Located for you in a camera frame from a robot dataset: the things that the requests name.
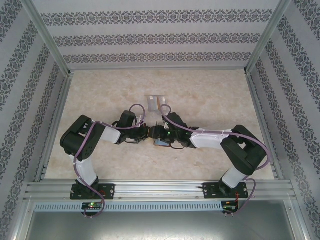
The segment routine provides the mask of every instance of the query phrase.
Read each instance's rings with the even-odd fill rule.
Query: aluminum frame
[[[230,199],[204,199],[201,187],[205,182],[198,181],[118,181],[101,180],[101,183],[115,184],[114,200],[107,203],[145,203],[145,202],[195,202],[199,204]],[[28,229],[37,203],[84,203],[81,200],[70,200],[73,180],[43,180],[30,182],[27,185],[22,207],[13,230],[12,240],[26,239]],[[248,192],[251,193],[253,183],[247,181]],[[289,222],[296,240],[309,240],[310,236],[303,220],[302,213],[290,180],[257,180],[252,201],[283,200]]]
[[[280,0],[278,5],[276,6],[266,28],[263,31],[258,43],[256,44],[249,61],[245,67],[245,72],[250,73],[252,69],[255,67],[257,60],[259,59],[262,51],[264,50],[265,46],[267,45],[271,35],[275,31],[278,23],[280,22],[281,17],[287,10],[291,0]]]
[[[42,19],[40,13],[38,12],[33,0],[21,0],[21,4],[23,8],[28,13],[31,18],[33,24],[41,35],[44,43],[49,48],[51,54],[53,55],[54,60],[57,62],[59,68],[63,72],[64,75],[70,73],[70,69],[62,56],[54,38],[51,36],[44,20]]]
[[[70,90],[70,86],[71,86],[71,82],[72,82],[74,73],[75,73],[74,71],[71,71],[68,74],[68,77],[63,84],[62,91],[61,91],[61,94],[60,94],[60,97],[58,100],[59,102],[57,105],[57,109],[55,111],[55,114],[54,114],[54,117],[52,120],[52,127],[49,130],[48,141],[47,141],[47,144],[45,145],[45,148],[43,151],[43,155],[42,155],[43,157],[40,161],[39,168],[38,168],[39,170],[35,176],[35,182],[41,181],[43,173],[44,173],[44,169],[48,166],[49,159],[50,159],[52,150],[54,148],[55,139],[56,139],[56,136],[58,133],[58,128],[60,125],[62,114],[64,112],[65,105],[67,102],[67,98],[68,98],[68,94],[69,94],[69,90]]]
[[[258,95],[257,95],[257,93],[255,91],[255,88],[254,88],[254,83],[253,83],[253,81],[251,79],[250,74],[245,73],[245,78],[246,78],[246,81],[247,81],[247,84],[248,84],[248,87],[249,87],[249,91],[250,91],[250,94],[251,94],[251,97],[252,97],[253,106],[254,106],[255,113],[256,113],[256,116],[257,116],[257,119],[258,119],[258,122],[259,122],[259,125],[260,125],[260,129],[261,129],[262,137],[263,137],[263,140],[264,140],[264,144],[270,150],[271,155],[272,155],[272,162],[270,164],[273,165],[273,167],[275,168],[277,178],[280,179],[280,180],[283,180],[285,178],[283,176],[283,173],[282,173],[282,170],[281,170],[281,167],[280,167],[280,164],[279,164],[279,160],[277,158],[276,151],[274,149],[274,145],[272,143],[271,136],[270,136],[270,133],[268,131],[267,123],[266,123],[266,120],[264,118],[264,114],[263,114],[262,108],[261,108],[261,106],[259,104],[259,99],[258,99]]]

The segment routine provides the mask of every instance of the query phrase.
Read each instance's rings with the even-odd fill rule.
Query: metal rail
[[[212,180],[199,181],[116,181],[101,180],[102,184],[115,184],[114,200],[108,202],[154,202],[154,201],[232,201],[230,199],[204,199],[199,187]],[[30,182],[27,186],[25,202],[86,202],[70,200],[73,180],[43,180]],[[253,183],[246,182],[251,193]],[[296,199],[290,180],[257,180],[253,201]]]

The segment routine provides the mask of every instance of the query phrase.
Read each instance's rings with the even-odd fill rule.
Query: marble floor
[[[227,130],[240,124],[262,140],[243,70],[76,71],[45,178],[76,178],[72,161],[59,142],[80,115],[112,124],[132,104],[142,104],[148,111],[147,95],[165,96],[172,111],[190,127]],[[133,111],[142,113],[139,107]],[[146,117],[149,126],[161,119],[149,112]],[[176,150],[154,146],[152,139],[121,145],[100,141],[92,156],[97,175],[105,180],[219,180],[232,166],[222,150]],[[270,165],[253,177],[274,179]]]

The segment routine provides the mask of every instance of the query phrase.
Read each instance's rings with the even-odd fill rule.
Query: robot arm
[[[175,112],[168,114],[166,117],[172,122],[188,128]],[[191,130],[197,130],[197,132],[190,132],[171,124],[164,118],[163,120],[168,130],[166,130],[166,126],[151,127],[149,137],[160,139],[169,144],[178,141],[185,148],[214,148],[225,151],[233,167],[223,175],[217,185],[218,187],[215,189],[216,192],[223,193],[225,196],[229,194],[231,189],[234,189],[244,180],[246,176],[252,175],[267,155],[261,146],[246,138],[228,134],[198,133],[205,131],[198,127],[189,127]],[[258,140],[242,125],[237,125],[233,129],[222,132],[232,132]]]
[[[119,128],[131,127],[135,118],[136,115],[133,112],[124,111],[120,120],[113,125]],[[175,112],[168,114],[167,118],[180,126],[188,128]],[[62,136],[60,145],[72,159],[74,159],[74,156],[84,142],[93,122],[91,118],[82,115]],[[246,176],[252,175],[267,155],[265,150],[257,143],[242,137],[228,134],[201,133],[204,129],[198,127],[189,127],[189,129],[197,130],[197,132],[200,131],[200,133],[190,132],[169,122],[165,123],[167,127],[157,125],[150,128],[142,124],[139,127],[126,130],[116,130],[104,124],[96,124],[76,160],[76,169],[81,176],[81,179],[78,178],[76,183],[82,194],[86,192],[89,197],[93,197],[94,195],[92,191],[85,187],[82,180],[92,188],[98,188],[99,179],[94,171],[90,156],[100,139],[113,144],[121,144],[127,142],[127,139],[132,140],[130,143],[139,143],[147,138],[152,138],[159,139],[168,144],[178,141],[185,148],[215,148],[224,150],[230,158],[233,167],[223,175],[214,191],[222,193],[225,196],[228,196],[230,190],[234,189]],[[224,132],[242,134],[257,140],[242,125],[237,125],[235,128]]]
[[[60,146],[63,147],[64,152],[69,155],[72,161],[84,142],[86,134],[93,123],[94,121],[91,118],[82,115],[63,134],[60,140]],[[99,178],[94,170],[91,155],[94,152],[99,140],[116,144],[120,136],[121,132],[114,128],[102,124],[96,124],[93,127],[83,150],[76,160],[76,169],[81,176],[81,179],[79,179],[79,177],[77,178],[76,183],[78,185],[78,190],[83,195],[87,195],[90,198],[95,194],[84,185],[83,181],[85,181],[92,188],[96,190],[98,189]]]
[[[246,135],[258,140],[248,129],[242,125],[237,125],[232,132]],[[251,176],[261,164],[267,153],[257,143],[245,138],[228,134],[213,133],[193,133],[190,141],[196,148],[215,148],[224,150],[233,167],[230,168],[218,183],[219,191],[227,196],[231,189],[234,189],[246,176]]]

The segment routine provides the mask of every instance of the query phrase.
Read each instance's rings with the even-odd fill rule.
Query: black mounting bracket
[[[97,186],[97,191],[102,194],[105,200],[113,200],[115,196],[115,184],[104,184],[99,183]],[[79,189],[79,184],[73,184],[70,193],[71,200],[100,200],[99,195],[94,194],[94,192],[90,191],[93,194],[85,194],[84,191]]]
[[[201,189],[203,189],[203,197],[205,199],[233,199],[238,194],[239,199],[247,199],[249,197],[247,184],[240,182],[235,188],[231,188],[230,192],[226,195],[216,190],[218,188],[218,182],[204,182]]]

